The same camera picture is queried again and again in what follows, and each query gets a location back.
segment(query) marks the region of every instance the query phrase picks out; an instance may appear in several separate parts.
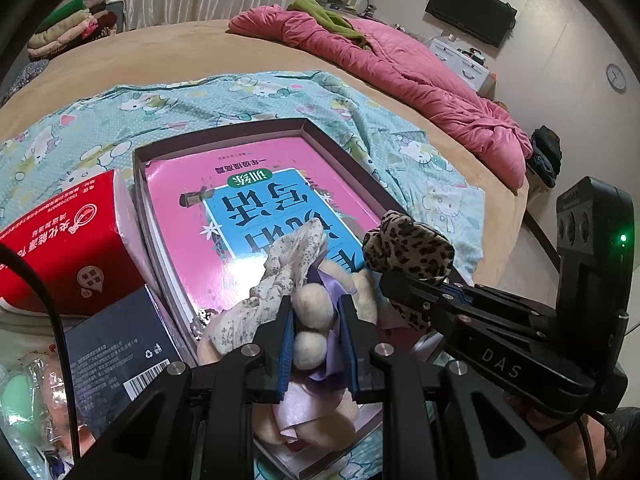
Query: drawer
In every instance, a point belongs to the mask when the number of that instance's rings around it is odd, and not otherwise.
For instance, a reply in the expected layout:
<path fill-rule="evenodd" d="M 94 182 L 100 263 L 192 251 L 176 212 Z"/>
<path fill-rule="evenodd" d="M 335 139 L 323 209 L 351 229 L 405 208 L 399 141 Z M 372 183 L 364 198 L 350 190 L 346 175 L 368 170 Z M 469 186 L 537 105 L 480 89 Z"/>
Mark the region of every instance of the drawer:
<path fill-rule="evenodd" d="M 436 55 L 436 57 L 441 62 L 443 62 L 450 70 L 454 69 L 456 63 L 458 62 L 458 58 L 460 57 L 459 52 L 456 52 L 452 48 L 444 46 L 441 43 L 436 43 L 435 41 L 431 41 L 429 50 L 431 50 Z"/>
<path fill-rule="evenodd" d="M 481 89 L 484 80 L 489 75 L 489 71 L 482 65 L 462 56 L 458 58 L 452 70 L 476 92 Z"/>

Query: pink book cover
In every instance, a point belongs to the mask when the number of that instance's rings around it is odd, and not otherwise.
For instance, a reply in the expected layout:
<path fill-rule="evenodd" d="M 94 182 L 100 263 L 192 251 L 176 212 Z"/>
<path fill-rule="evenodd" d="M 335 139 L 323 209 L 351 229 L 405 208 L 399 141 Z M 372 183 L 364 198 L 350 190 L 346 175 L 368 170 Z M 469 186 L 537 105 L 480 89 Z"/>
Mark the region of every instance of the pink book cover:
<path fill-rule="evenodd" d="M 195 314 L 217 313 L 249 295 L 266 248 L 311 217 L 329 254 L 363 265 L 361 240 L 377 216 L 303 137 L 212 149 L 145 168 L 165 247 Z"/>

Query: tan bedspread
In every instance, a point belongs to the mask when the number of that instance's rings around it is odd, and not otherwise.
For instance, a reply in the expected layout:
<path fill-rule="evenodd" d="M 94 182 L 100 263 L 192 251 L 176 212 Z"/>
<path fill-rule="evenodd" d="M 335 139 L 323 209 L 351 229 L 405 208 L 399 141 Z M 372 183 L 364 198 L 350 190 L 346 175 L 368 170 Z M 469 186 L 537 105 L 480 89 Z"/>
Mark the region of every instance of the tan bedspread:
<path fill-rule="evenodd" d="M 52 60 L 40 76 L 0 108 L 0 142 L 78 98 L 117 84 L 149 85 L 265 70 L 325 70 L 425 130 L 468 183 L 484 189 L 484 259 L 474 280 L 497 285 L 520 229 L 526 182 L 514 195 L 471 153 L 418 112 L 334 65 L 281 44 L 225 31 L 226 20 L 181 23 L 134 30 L 75 48 Z"/>

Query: clock face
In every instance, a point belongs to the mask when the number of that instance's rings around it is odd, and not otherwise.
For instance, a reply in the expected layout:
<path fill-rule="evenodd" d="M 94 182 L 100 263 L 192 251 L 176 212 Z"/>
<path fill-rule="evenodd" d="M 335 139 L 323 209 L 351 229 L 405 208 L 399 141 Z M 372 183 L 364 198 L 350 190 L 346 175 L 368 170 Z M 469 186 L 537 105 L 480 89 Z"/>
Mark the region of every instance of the clock face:
<path fill-rule="evenodd" d="M 626 79 L 618 65 L 611 63 L 607 66 L 607 80 L 614 90 L 619 92 L 625 91 Z"/>

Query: green egg-shaped object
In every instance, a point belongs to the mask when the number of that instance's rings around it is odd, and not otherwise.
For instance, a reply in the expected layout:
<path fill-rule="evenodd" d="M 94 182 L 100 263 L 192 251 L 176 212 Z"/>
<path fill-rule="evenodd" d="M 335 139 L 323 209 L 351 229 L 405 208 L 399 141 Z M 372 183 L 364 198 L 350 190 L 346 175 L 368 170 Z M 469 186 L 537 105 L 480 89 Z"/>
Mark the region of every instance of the green egg-shaped object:
<path fill-rule="evenodd" d="M 30 387 L 27 376 L 12 377 L 0 392 L 4 423 L 29 443 L 42 440 L 44 404 L 40 392 Z"/>

